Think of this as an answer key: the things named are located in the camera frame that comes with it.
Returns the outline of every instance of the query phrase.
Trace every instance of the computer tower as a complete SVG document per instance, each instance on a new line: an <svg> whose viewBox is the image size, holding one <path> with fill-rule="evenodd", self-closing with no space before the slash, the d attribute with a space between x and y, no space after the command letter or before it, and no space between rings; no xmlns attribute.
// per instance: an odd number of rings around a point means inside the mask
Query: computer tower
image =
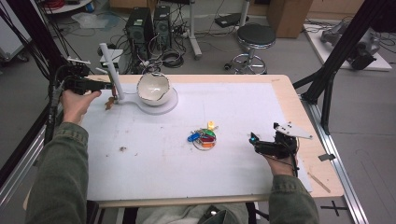
<svg viewBox="0 0 396 224"><path fill-rule="evenodd" d="M156 6L153 22L154 31L157 35L156 43L158 49L171 49L171 8L168 6Z"/></svg>
<svg viewBox="0 0 396 224"><path fill-rule="evenodd" d="M143 60L150 59L153 46L150 46L149 43L154 38L154 29L149 8L134 7L125 25L125 30L133 55L138 53Z"/></svg>

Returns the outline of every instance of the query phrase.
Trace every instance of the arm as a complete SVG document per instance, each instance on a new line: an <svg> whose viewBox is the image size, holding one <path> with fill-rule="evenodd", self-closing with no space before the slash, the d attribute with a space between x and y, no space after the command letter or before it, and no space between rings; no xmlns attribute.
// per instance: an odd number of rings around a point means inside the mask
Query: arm
<svg viewBox="0 0 396 224"><path fill-rule="evenodd" d="M300 179L293 176L290 158L283 160L288 164L267 160L274 175L269 199L271 224L319 223L315 202Z"/></svg>
<svg viewBox="0 0 396 224"><path fill-rule="evenodd" d="M88 133L78 126L100 92L79 96L65 91L64 123L41 152L26 210L26 223L85 223Z"/></svg>

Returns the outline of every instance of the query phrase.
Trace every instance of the metal frame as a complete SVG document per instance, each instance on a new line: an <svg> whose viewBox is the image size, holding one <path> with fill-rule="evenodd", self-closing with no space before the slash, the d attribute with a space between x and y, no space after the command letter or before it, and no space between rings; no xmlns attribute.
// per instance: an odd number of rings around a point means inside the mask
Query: metal frame
<svg viewBox="0 0 396 224"><path fill-rule="evenodd" d="M189 40L191 42L192 50L194 51L194 59L199 60L202 57L201 49L198 45L197 39L195 38L195 0L190 0L190 29L187 31L189 35Z"/></svg>
<svg viewBox="0 0 396 224"><path fill-rule="evenodd" d="M246 72L246 70L251 72L252 75L264 75L267 72L267 65L259 56L254 55L254 49L250 49L248 53L243 53L235 56L231 60L231 65L233 67L233 70L235 70L235 73L241 75L249 74ZM255 70L253 70L253 67L261 68L261 71L256 72Z"/></svg>
<svg viewBox="0 0 396 224"><path fill-rule="evenodd" d="M326 134L330 134L329 116L334 77L349 54L356 48L356 45L370 28L371 24L382 14L388 1L389 0L364 1L323 66L311 76L293 83L294 89L298 89L312 82L308 91L302 94L303 99L311 105L315 105L318 102L319 96L324 92L320 124Z"/></svg>
<svg viewBox="0 0 396 224"><path fill-rule="evenodd" d="M44 133L45 126L42 126L38 135L35 137L18 165L9 175L3 187L0 188L0 213L6 208L12 195L15 193L22 180L26 177L30 168L33 166L35 160L40 154L44 146Z"/></svg>
<svg viewBox="0 0 396 224"><path fill-rule="evenodd" d="M52 86L55 71L65 64L66 60L62 53L59 51L55 42L47 30L43 20L37 13L34 5L30 0L12 1L7 0L8 5L15 13L26 32L35 42L37 48L40 50L48 63L49 69L49 86ZM0 10L2 18L5 16L4 12ZM29 45L25 46L31 53L32 48ZM8 180L15 174L14 170L22 162L22 158L29 152L29 146L34 143L34 138L37 136L42 126L48 119L50 105L47 105L43 112L40 114L32 128L23 137L20 144L8 158L6 164L0 169L0 188L3 189Z"/></svg>
<svg viewBox="0 0 396 224"><path fill-rule="evenodd" d="M349 180L347 175L347 170L344 167L343 162L341 161L340 155L338 154L337 148L335 147L334 141L330 135L327 135L323 127L320 125L320 109L317 105L310 105L308 102L302 101L303 106L305 107L306 112L310 115L312 119L312 123L315 125L317 129L318 137L325 148L328 154L333 154L335 159L331 161L332 166L334 167L335 172L341 180L341 184L344 187L344 198L346 200L346 204L349 208L350 214L355 223L357 224L368 224L369 221L361 207L361 202L356 195L355 190L352 187L352 183Z"/></svg>

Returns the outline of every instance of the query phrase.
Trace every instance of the black stool seat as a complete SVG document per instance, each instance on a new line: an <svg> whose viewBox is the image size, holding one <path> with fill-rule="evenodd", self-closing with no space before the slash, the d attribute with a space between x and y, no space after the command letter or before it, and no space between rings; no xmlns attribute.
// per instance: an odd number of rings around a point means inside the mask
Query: black stool seat
<svg viewBox="0 0 396 224"><path fill-rule="evenodd" d="M250 45L266 46L276 40L276 35L271 27L259 24L247 24L238 29L238 37Z"/></svg>

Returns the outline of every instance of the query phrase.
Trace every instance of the hand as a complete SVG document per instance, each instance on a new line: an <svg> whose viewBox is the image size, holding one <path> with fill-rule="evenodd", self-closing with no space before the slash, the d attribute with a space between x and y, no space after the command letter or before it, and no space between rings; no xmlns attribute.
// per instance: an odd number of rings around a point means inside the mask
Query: hand
<svg viewBox="0 0 396 224"><path fill-rule="evenodd" d="M92 100L101 94L100 91L94 91L87 95L78 95L70 90L64 91L61 97L64 107L64 122L79 124L82 116L87 113Z"/></svg>
<svg viewBox="0 0 396 224"><path fill-rule="evenodd" d="M264 158L268 161L268 164L271 167L271 171L273 175L291 175L294 176L293 167L291 164L291 157L287 157L282 160L277 160L275 158L272 159L270 156L264 156Z"/></svg>

